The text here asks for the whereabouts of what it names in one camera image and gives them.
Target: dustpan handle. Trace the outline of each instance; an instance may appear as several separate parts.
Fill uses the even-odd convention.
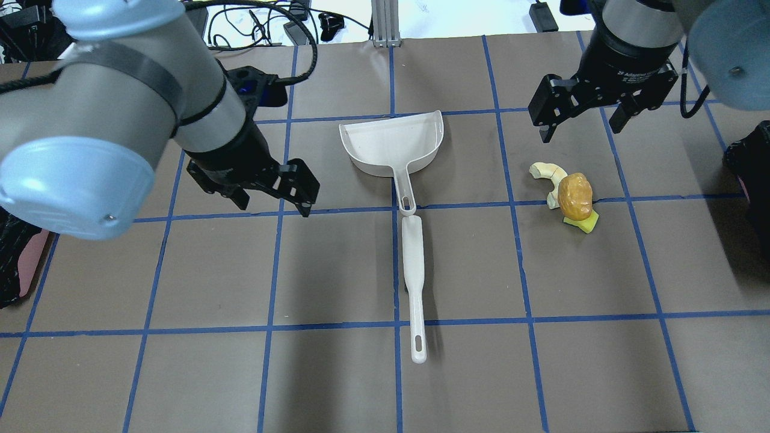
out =
[[[396,184],[396,200],[401,214],[406,217],[414,215],[417,210],[417,203],[414,202],[412,182],[409,180],[407,169],[393,169],[393,181]]]

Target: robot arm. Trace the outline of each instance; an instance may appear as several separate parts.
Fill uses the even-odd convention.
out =
[[[588,0],[588,8],[596,29],[577,72],[543,77],[528,107],[544,143],[590,108],[618,104],[610,126],[619,133],[643,109],[660,107],[678,77],[668,57],[685,31],[722,102],[770,108],[769,0]]]
[[[298,77],[253,68],[225,74],[176,0],[56,0],[53,9],[79,43],[49,89],[0,95],[0,103],[21,109],[0,119],[6,210],[58,233],[117,237],[151,190],[173,137],[207,193],[245,209],[244,189],[262,190],[310,213],[315,176],[301,159],[275,161],[252,118],[259,105],[286,102],[285,86],[312,72],[315,49],[310,70]]]

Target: blue tape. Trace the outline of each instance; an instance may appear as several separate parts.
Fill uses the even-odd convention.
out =
[[[534,333],[534,322],[532,321],[532,308],[529,299],[529,290],[527,288],[527,275],[524,272],[524,258],[521,253],[521,237],[519,234],[519,224],[516,215],[516,205],[513,187],[511,186],[511,174],[508,169],[508,154],[505,149],[505,137],[503,134],[503,121],[500,113],[500,102],[497,96],[497,85],[494,81],[494,70],[492,68],[492,59],[489,54],[487,36],[481,36],[481,43],[484,45],[484,56],[487,59],[487,71],[489,72],[489,81],[492,86],[492,100],[494,101],[495,118],[497,120],[497,138],[500,140],[500,154],[503,158],[503,171],[505,173],[505,187],[508,192],[508,201],[511,207],[511,221],[514,228],[514,239],[516,241],[516,258],[519,266],[521,279],[521,293],[524,297],[524,309],[527,313],[527,326],[529,328],[530,349],[532,353],[532,368],[534,371],[535,387],[537,389],[537,403],[540,406],[540,417],[543,431],[549,432],[548,416],[545,409],[545,396],[543,392],[543,381],[541,379],[540,358],[537,354],[537,338]]]

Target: power adapter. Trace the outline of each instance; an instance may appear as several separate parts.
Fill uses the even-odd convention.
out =
[[[532,18],[532,24],[538,33],[557,32],[559,30],[554,14],[551,13],[546,2],[537,2],[531,5],[530,18]]]

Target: white dustpan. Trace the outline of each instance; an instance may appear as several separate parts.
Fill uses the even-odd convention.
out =
[[[422,364],[427,359],[423,222],[414,215],[417,202],[409,173],[425,168],[436,156],[444,138],[441,112],[340,125],[340,136],[356,167],[372,176],[393,177],[396,184],[399,211],[404,215],[401,220],[403,278],[409,290],[412,361]]]
[[[444,138],[441,111],[415,116],[340,125],[342,144],[353,164],[364,173],[393,177],[398,207],[404,216],[414,215],[409,173],[433,161]]]

